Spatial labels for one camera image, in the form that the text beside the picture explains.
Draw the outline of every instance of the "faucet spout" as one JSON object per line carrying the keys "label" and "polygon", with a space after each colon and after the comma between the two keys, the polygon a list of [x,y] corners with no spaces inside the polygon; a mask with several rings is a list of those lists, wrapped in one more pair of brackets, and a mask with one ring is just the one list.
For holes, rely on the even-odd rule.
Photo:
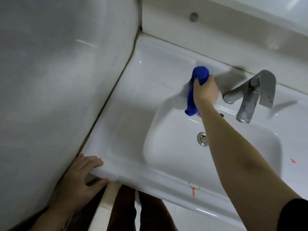
{"label": "faucet spout", "polygon": [[233,104],[238,99],[243,98],[236,119],[239,122],[250,123],[259,97],[260,105],[267,108],[273,107],[275,89],[275,75],[268,70],[262,70],[244,84],[226,92],[223,99],[225,102]]}

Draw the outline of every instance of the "red mark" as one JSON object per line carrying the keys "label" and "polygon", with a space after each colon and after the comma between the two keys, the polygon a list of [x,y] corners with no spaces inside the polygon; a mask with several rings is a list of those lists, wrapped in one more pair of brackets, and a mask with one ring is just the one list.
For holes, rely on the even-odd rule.
{"label": "red mark", "polygon": [[190,188],[192,189],[192,196],[193,196],[193,198],[195,199],[195,196],[196,196],[196,194],[195,194],[195,190],[200,190],[201,189],[201,187],[199,186],[199,189],[197,189],[197,188],[194,188],[194,187],[192,187],[189,183],[188,183],[188,185],[190,186]]}

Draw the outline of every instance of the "blue microfiber towel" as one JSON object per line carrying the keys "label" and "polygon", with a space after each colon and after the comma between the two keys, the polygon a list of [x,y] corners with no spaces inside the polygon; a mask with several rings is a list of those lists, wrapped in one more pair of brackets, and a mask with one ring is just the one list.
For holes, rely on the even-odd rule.
{"label": "blue microfiber towel", "polygon": [[198,66],[192,71],[192,78],[189,82],[189,92],[187,97],[187,109],[185,113],[188,116],[193,116],[198,113],[198,109],[193,101],[193,83],[195,78],[198,78],[199,84],[203,85],[209,78],[209,70],[205,66]]}

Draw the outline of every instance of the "white wall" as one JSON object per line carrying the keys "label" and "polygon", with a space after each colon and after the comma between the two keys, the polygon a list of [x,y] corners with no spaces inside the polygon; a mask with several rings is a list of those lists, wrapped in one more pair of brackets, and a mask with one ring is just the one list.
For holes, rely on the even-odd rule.
{"label": "white wall", "polygon": [[137,28],[136,0],[2,0],[0,230],[44,207],[123,70]]}
{"label": "white wall", "polygon": [[[197,22],[189,15],[197,12]],[[308,93],[308,37],[209,0],[143,0],[145,33]]]}

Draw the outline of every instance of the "floor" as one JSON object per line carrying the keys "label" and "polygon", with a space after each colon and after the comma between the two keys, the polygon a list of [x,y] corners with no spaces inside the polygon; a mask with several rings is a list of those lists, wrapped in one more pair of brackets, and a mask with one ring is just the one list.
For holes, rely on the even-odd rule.
{"label": "floor", "polygon": [[[120,186],[121,184],[118,182],[112,182],[107,186],[88,231],[105,231],[107,229],[113,203]],[[135,208],[137,211],[137,216],[135,223],[137,231],[140,228],[139,220],[141,212],[141,206],[138,201],[138,193],[136,193]],[[164,203],[168,211],[172,215],[174,223],[179,231],[243,231],[243,229],[240,229],[236,226],[230,225],[218,219],[197,214],[195,212],[192,212],[190,210],[187,210],[166,201],[164,201]]]}

